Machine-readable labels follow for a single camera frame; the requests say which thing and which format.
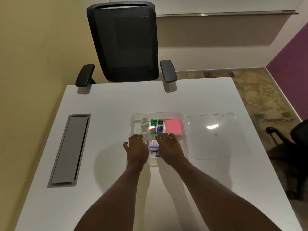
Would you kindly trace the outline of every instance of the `black mesh chair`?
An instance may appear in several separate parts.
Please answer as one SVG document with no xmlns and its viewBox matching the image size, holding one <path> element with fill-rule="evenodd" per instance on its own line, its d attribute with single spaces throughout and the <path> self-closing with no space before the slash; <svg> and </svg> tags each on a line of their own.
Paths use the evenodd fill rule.
<svg viewBox="0 0 308 231">
<path fill-rule="evenodd" d="M 131 82 L 159 77 L 155 6 L 150 2 L 125 1 L 95 4 L 87 8 L 95 49 L 107 80 Z M 177 80 L 173 64 L 160 62 L 165 82 Z M 76 86 L 86 87 L 94 65 L 85 65 Z"/>
<path fill-rule="evenodd" d="M 297 169 L 297 192 L 295 195 L 291 195 L 291 197 L 303 200 L 304 184 L 308 176 L 308 119 L 298 124 L 290 132 L 291 138 L 295 143 L 288 140 L 274 127 L 266 128 L 266 132 L 270 135 L 276 133 L 290 152 L 290 157 L 270 156 L 270 159 L 283 161 Z"/>
</svg>

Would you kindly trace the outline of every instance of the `pink sticky note pad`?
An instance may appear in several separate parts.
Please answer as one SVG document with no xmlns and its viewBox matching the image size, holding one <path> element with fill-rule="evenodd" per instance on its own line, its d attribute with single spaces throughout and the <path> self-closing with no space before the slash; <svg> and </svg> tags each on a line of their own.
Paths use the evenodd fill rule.
<svg viewBox="0 0 308 231">
<path fill-rule="evenodd" d="M 182 135 L 182 127 L 180 119 L 166 119 L 166 132 L 168 134 L 174 133 L 174 135 Z"/>
</svg>

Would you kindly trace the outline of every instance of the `white table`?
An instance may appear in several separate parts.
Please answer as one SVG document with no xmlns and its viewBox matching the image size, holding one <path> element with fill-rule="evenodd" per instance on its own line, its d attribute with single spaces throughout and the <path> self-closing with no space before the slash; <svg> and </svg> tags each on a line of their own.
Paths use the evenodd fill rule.
<svg viewBox="0 0 308 231">
<path fill-rule="evenodd" d="M 182 112 L 186 127 L 188 116 L 234 113 L 250 153 L 197 160 L 186 128 L 190 162 L 251 202 L 283 231 L 302 230 L 232 79 L 188 79 L 176 84 L 177 91 L 171 93 L 164 91 L 162 81 L 94 84 L 87 95 L 67 86 L 16 230 L 73 230 L 124 171 L 122 144 L 129 137 L 131 114 L 175 111 Z M 77 185 L 47 188 L 68 116 L 89 113 Z M 187 188 L 163 163 L 160 168 L 145 166 L 141 173 L 134 230 L 207 230 Z"/>
</svg>

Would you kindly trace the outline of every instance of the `clear plastic lid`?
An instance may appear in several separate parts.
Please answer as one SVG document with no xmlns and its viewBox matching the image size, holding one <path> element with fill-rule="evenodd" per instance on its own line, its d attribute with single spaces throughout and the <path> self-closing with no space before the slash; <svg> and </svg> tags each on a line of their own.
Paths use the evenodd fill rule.
<svg viewBox="0 0 308 231">
<path fill-rule="evenodd" d="M 187 121 L 198 160 L 244 156 L 250 151 L 234 114 L 190 116 Z"/>
</svg>

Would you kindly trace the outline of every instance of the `person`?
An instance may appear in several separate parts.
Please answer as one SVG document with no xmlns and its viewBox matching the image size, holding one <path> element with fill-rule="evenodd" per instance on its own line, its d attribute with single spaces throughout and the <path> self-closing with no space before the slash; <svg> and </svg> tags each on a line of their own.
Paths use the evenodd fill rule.
<svg viewBox="0 0 308 231">
<path fill-rule="evenodd" d="M 83 215 L 74 231 L 132 231 L 137 184 L 148 159 L 143 136 L 135 134 L 123 144 L 127 166 L 120 178 Z M 179 174 L 210 231 L 280 229 L 260 210 L 194 167 L 184 156 L 174 134 L 159 134 L 161 158 Z"/>
</svg>

